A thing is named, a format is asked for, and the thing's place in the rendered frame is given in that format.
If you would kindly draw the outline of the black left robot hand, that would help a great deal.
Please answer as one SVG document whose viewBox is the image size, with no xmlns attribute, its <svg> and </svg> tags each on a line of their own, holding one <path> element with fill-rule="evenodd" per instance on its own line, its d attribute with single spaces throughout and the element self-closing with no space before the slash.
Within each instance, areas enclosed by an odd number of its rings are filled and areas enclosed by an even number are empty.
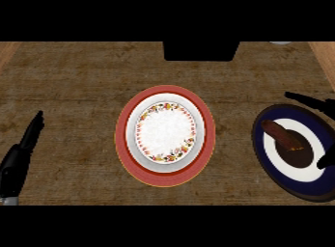
<svg viewBox="0 0 335 247">
<path fill-rule="evenodd" d="M 0 162 L 0 199 L 13 198 L 21 193 L 30 157 L 43 127 L 43 112 L 39 111 L 25 129 L 21 142 L 12 145 Z"/>
</svg>

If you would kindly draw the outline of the brown sweet potato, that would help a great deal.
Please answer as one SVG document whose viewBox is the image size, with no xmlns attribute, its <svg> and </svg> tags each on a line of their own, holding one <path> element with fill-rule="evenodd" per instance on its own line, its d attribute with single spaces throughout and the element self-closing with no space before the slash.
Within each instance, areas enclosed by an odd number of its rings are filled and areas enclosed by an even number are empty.
<svg viewBox="0 0 335 247">
<path fill-rule="evenodd" d="M 273 138 L 273 149 L 285 163 L 294 168 L 307 168 L 315 160 L 315 152 L 304 136 L 272 120 L 261 121 L 261 128 Z"/>
</svg>

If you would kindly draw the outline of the blue rimmed white plate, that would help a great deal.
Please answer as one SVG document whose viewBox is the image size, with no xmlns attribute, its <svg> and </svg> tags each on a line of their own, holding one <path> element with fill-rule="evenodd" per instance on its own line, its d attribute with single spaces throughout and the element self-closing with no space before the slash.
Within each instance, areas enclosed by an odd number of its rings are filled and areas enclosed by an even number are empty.
<svg viewBox="0 0 335 247">
<path fill-rule="evenodd" d="M 301 144 L 289 151 L 266 133 L 261 122 L 279 124 Z M 335 130 L 306 108 L 275 104 L 257 116 L 251 132 L 254 152 L 261 167 L 279 187 L 310 202 L 335 199 L 335 166 L 323 169 L 316 162 L 335 143 Z"/>
</svg>

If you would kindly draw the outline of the red rimmed white plate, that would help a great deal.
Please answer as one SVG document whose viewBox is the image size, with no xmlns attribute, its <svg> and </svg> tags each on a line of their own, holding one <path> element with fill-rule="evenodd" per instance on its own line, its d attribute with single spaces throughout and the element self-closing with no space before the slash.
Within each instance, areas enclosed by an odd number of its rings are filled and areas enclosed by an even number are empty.
<svg viewBox="0 0 335 247">
<path fill-rule="evenodd" d="M 145 89 L 118 116 L 114 144 L 129 174 L 155 187 L 173 187 L 201 173 L 216 146 L 210 109 L 188 89 Z"/>
</svg>

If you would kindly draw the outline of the black box appliance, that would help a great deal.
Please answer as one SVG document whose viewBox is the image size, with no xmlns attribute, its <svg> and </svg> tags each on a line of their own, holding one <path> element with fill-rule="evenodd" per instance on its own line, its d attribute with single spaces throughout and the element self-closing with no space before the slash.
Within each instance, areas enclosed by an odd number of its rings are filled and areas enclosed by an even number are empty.
<svg viewBox="0 0 335 247">
<path fill-rule="evenodd" d="M 163 43 L 164 59 L 167 61 L 229 62 L 238 46 L 238 41 L 165 41 Z"/>
</svg>

